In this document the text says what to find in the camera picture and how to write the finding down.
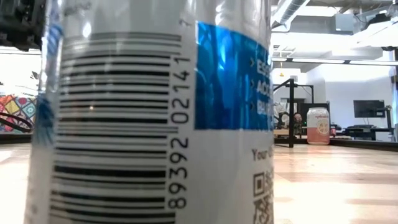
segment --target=ceiling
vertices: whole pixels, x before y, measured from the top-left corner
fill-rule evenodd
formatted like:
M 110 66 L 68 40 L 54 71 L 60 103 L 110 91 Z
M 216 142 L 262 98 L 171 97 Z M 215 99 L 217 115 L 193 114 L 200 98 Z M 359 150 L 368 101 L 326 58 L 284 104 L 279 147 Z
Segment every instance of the ceiling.
M 272 2 L 273 10 L 276 9 L 277 2 Z M 391 4 L 391 0 L 311 0 L 299 9 L 297 17 L 291 22 L 289 32 L 272 33 L 272 56 L 370 60 L 379 58 L 382 56 L 380 47 L 358 47 L 353 42 L 352 32 L 336 32 L 329 27 L 335 21 L 335 14 L 356 14 L 353 17 L 359 27 L 355 29 L 360 31 L 360 26 L 364 25 L 362 15 L 378 14 Z M 300 68 L 302 72 L 316 66 L 308 63 L 274 63 L 274 68 Z

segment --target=blue label section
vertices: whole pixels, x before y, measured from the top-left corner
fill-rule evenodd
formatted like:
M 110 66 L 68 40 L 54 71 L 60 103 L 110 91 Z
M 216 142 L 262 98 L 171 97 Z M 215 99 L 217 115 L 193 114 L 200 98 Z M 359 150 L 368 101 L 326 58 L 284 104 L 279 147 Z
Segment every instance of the blue label section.
M 240 33 L 198 23 L 195 129 L 272 130 L 271 58 Z

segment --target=ceiling light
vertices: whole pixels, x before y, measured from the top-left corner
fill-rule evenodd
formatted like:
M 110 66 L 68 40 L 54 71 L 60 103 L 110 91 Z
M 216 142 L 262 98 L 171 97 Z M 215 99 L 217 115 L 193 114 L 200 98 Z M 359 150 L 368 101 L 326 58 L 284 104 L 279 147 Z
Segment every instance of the ceiling light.
M 273 62 L 286 62 L 287 58 L 273 57 Z
M 293 62 L 304 63 L 344 63 L 344 60 L 336 59 L 317 59 L 317 58 L 293 58 Z
M 398 65 L 397 61 L 382 62 L 382 61 L 377 61 L 377 60 L 352 60 L 349 63 L 353 64 L 353 65 L 390 65 L 390 66 Z

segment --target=barcode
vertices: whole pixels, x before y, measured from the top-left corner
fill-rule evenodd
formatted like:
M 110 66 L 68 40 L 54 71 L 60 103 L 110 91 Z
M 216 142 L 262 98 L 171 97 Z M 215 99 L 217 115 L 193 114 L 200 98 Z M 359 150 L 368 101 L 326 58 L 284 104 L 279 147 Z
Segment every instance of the barcode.
M 63 41 L 50 223 L 173 224 L 165 207 L 170 63 L 179 35 Z

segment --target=can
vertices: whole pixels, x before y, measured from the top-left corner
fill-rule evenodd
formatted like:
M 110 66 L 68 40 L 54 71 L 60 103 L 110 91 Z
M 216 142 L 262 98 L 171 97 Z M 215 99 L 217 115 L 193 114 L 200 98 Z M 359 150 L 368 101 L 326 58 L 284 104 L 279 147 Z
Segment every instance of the can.
M 307 113 L 307 142 L 327 145 L 330 142 L 330 119 L 326 108 L 310 108 Z
M 25 223 L 273 223 L 270 1 L 58 3 Z

